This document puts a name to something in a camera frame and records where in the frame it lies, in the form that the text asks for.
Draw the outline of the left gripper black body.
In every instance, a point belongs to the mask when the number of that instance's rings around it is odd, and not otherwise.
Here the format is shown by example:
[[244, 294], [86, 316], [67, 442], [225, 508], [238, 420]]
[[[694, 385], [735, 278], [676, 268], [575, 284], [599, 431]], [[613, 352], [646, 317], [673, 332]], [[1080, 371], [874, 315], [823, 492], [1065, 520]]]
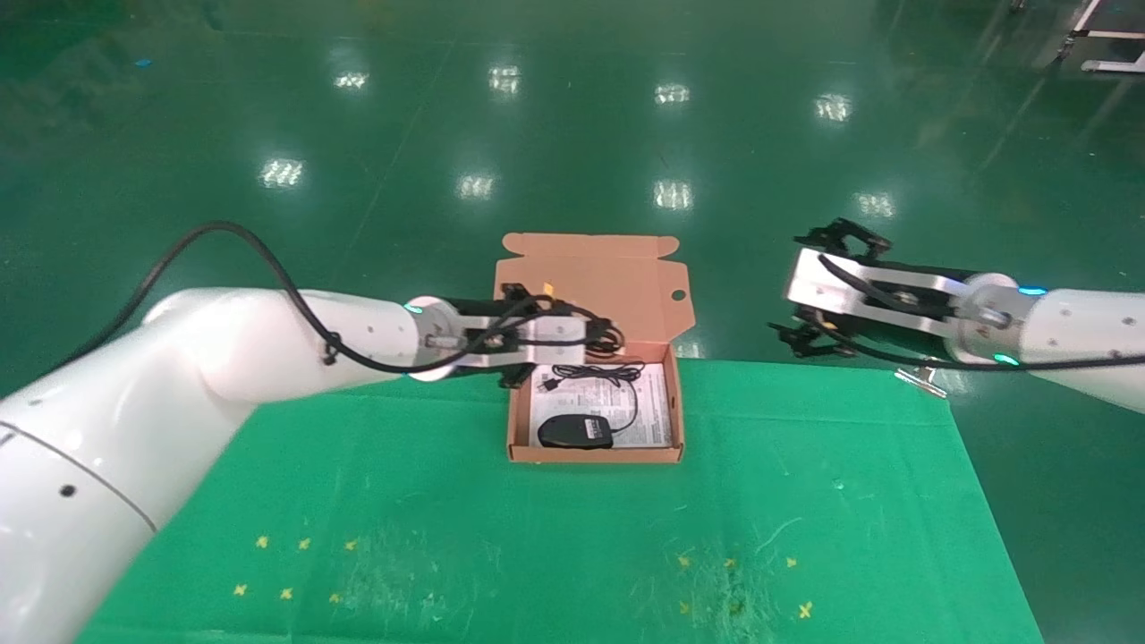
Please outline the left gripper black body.
[[461, 325], [504, 325], [522, 317], [529, 299], [445, 299]]

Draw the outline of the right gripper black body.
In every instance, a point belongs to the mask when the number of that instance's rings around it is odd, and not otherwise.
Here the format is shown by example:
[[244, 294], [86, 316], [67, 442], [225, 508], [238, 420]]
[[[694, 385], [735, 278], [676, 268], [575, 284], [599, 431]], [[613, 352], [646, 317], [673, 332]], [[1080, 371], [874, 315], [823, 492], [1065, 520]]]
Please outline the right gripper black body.
[[894, 262], [884, 260], [867, 260], [866, 266], [875, 270], [877, 283], [895, 283], [902, 285], [935, 285], [966, 283], [978, 272], [950, 267], [933, 267]]

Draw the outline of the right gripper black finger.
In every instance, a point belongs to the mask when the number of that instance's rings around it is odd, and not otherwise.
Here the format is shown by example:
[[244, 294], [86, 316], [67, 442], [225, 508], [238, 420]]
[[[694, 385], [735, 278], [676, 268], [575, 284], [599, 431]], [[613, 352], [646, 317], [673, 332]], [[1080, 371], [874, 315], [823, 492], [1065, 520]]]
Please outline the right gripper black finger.
[[795, 309], [793, 325], [777, 325], [769, 322], [769, 330], [776, 333], [777, 341], [784, 343], [797, 359], [816, 359], [823, 356], [851, 358], [851, 348], [840, 341], [835, 341], [831, 335], [821, 327], [835, 331], [834, 323], [818, 321], [818, 311]]
[[[863, 252], [851, 252], [848, 239], [862, 244]], [[820, 249], [827, 254], [863, 260], [877, 260], [893, 248], [887, 238], [877, 235], [863, 225], [845, 219], [845, 217], [838, 217], [831, 223], [814, 227], [805, 235], [793, 236], [793, 243]]]

